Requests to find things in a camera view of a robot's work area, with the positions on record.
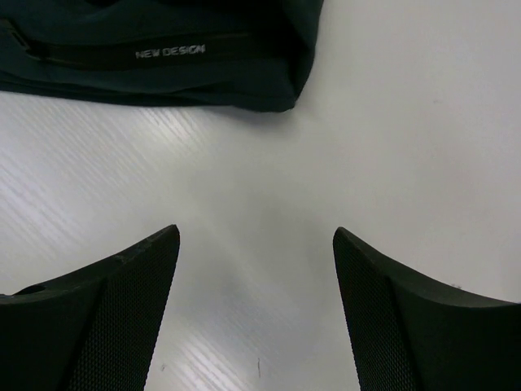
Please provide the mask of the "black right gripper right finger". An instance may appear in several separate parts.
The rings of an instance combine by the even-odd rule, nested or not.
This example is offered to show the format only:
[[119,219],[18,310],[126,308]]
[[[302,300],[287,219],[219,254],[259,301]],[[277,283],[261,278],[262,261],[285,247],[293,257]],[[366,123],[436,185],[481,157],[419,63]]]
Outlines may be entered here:
[[441,283],[342,227],[333,250],[361,389],[519,389],[519,304]]

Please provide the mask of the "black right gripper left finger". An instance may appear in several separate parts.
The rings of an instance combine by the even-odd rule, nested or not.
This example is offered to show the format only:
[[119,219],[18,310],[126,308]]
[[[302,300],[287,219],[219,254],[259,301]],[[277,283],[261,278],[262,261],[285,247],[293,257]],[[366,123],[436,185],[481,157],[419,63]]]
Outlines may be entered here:
[[2,295],[2,389],[144,389],[179,248],[179,230],[167,226],[101,261]]

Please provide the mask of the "dark navy shorts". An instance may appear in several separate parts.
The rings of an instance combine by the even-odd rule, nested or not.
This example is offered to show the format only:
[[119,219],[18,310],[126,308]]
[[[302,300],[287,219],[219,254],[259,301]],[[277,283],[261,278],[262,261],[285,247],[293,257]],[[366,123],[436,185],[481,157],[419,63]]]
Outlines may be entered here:
[[292,109],[322,2],[4,1],[1,88],[141,107]]

